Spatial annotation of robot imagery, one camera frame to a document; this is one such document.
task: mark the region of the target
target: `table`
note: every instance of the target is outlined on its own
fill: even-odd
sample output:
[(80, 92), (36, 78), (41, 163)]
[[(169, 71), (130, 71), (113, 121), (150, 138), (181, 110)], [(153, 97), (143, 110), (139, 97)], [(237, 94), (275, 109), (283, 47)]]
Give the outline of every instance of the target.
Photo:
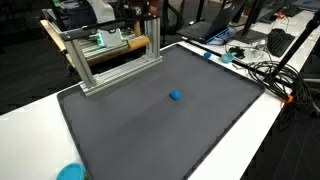
[[(310, 12), (301, 15), (305, 19), (300, 24), (304, 25), (312, 17)], [(267, 32), (267, 27), (270, 31), (271, 25), (258, 23), (254, 29)], [(294, 27), (289, 28), (288, 32), (301, 33), (302, 30)], [(204, 53), (185, 42), (179, 44), (196, 53)], [(300, 70), (314, 45), (313, 40), (306, 40), (289, 64)], [(223, 51), (223, 47), (206, 47)], [(210, 60), (246, 75), (245, 70), (236, 70), (231, 64), (223, 64), (218, 57), (212, 56)], [(0, 162), (5, 162), (0, 168), (1, 179), (54, 180), (64, 166), (72, 162), (81, 163), (56, 95), (0, 116)], [(266, 91), (223, 137), (190, 180), (240, 179), (280, 110), (279, 99)]]

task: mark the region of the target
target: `keyboard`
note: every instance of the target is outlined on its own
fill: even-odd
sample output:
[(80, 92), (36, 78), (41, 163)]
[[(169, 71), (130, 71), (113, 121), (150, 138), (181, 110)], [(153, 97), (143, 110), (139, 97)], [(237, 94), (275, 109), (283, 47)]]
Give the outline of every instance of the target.
[(289, 25), (289, 26), (296, 26), (300, 22), (300, 19), (298, 18), (285, 18), (281, 24)]
[(188, 35), (194, 39), (199, 39), (201, 37), (204, 37), (207, 34), (210, 27), (211, 27), (211, 24), (202, 24), (196, 29), (193, 29), (192, 31), (190, 31)]
[(294, 36), (287, 34), (283, 29), (272, 29), (268, 34), (267, 47), (270, 53), (281, 57), (294, 40)]

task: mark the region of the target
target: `computer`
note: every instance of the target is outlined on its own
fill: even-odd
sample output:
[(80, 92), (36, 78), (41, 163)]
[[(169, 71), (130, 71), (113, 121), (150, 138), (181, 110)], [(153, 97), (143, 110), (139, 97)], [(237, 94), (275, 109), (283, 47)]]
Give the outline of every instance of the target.
[(300, 7), (293, 5), (296, 0), (282, 0), (282, 6), (283, 10), (282, 12), (287, 16), (287, 17), (294, 17), (295, 15), (299, 14), (300, 12), (303, 11)]
[(227, 29), (229, 22), (238, 13), (246, 0), (233, 0), (224, 5), (212, 23), (197, 22), (177, 32), (184, 37), (203, 44), (209, 43), (214, 37)]

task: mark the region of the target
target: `monitor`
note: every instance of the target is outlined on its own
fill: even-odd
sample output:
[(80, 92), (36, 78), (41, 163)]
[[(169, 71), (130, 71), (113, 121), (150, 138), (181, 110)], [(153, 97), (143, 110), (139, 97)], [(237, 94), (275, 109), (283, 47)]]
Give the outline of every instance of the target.
[(272, 0), (272, 1), (271, 0), (254, 0), (252, 7), (251, 7), (250, 14), (247, 19), (247, 22), (244, 26), (244, 29), (242, 29), (241, 31), (238, 31), (233, 36), (233, 38), (238, 41), (244, 42), (246, 44), (251, 44), (251, 43), (256, 42), (260, 39), (266, 38), (266, 36), (267, 36), (266, 34), (251, 30), (250, 27), (252, 24), (254, 24), (258, 21), (259, 14), (260, 14), (262, 8), (265, 8), (273, 1), (274, 0)]

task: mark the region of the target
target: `blue ball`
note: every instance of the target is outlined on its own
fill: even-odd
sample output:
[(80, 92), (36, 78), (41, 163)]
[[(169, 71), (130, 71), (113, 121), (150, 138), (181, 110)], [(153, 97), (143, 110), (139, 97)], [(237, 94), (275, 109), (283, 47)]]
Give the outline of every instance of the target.
[(179, 91), (172, 91), (170, 97), (174, 100), (179, 100), (181, 98), (181, 93)]

